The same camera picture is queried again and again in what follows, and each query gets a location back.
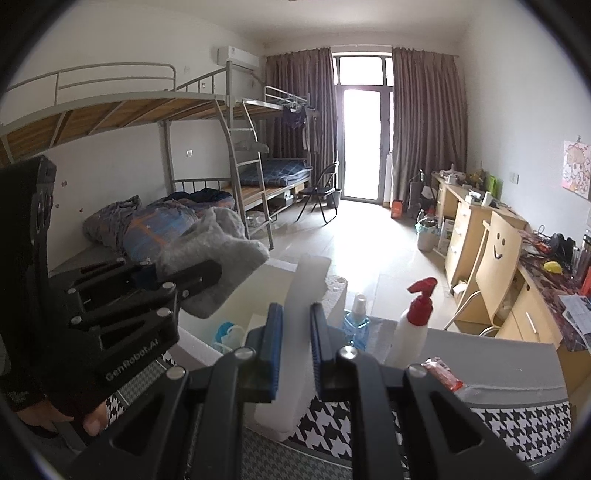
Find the curtain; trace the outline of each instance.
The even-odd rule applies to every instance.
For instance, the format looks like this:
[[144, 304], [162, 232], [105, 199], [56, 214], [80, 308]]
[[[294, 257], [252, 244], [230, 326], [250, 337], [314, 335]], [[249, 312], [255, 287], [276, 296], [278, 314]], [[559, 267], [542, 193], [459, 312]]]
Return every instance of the curtain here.
[[423, 169], [466, 170], [466, 99], [452, 55], [392, 49], [394, 118], [392, 200], [406, 205], [410, 181]]
[[[336, 159], [336, 91], [333, 57], [329, 48], [303, 50], [267, 57], [267, 84], [306, 98], [316, 108], [316, 142], [313, 143], [313, 181]], [[301, 128], [284, 125], [280, 118], [267, 122], [267, 142], [273, 157], [305, 157]]]

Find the trash bin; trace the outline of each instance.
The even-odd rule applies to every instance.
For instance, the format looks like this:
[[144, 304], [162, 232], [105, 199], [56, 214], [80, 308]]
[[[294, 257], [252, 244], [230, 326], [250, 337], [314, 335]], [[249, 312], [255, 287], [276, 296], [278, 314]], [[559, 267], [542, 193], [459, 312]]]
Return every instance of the trash bin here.
[[326, 206], [328, 208], [339, 208], [341, 189], [336, 189], [332, 195], [326, 197]]
[[417, 222], [417, 248], [421, 252], [431, 252], [439, 241], [439, 226], [437, 219], [425, 217]]

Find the drawer handle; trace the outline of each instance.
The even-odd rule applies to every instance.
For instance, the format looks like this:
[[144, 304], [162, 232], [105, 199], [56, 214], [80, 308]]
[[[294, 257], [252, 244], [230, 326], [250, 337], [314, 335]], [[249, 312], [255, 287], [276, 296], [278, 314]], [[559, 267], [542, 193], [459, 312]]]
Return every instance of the drawer handle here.
[[529, 321], [529, 323], [531, 325], [531, 329], [534, 331], [534, 334], [537, 335], [538, 334], [538, 330], [535, 329], [535, 325], [534, 325], [534, 322], [531, 319], [530, 314], [528, 312], [525, 312], [525, 316], [527, 317], [527, 319], [528, 319], [528, 321]]

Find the cartoon poster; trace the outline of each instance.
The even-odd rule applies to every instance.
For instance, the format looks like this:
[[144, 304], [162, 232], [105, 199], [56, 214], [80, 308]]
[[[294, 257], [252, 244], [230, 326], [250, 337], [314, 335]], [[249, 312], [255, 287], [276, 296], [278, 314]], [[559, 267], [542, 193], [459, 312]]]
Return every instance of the cartoon poster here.
[[591, 184], [591, 146], [581, 142], [564, 142], [562, 186], [589, 199]]

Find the desk items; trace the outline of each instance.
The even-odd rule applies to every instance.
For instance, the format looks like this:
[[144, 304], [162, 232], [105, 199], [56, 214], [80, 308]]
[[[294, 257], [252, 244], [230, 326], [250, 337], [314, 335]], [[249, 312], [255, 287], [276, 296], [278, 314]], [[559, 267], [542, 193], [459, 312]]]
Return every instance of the desk items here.
[[398, 321], [385, 361], [389, 367], [406, 368], [417, 360], [423, 350], [427, 338], [427, 324], [433, 312], [431, 295], [435, 286], [437, 280], [429, 277], [408, 288], [410, 293], [421, 294], [412, 301]]

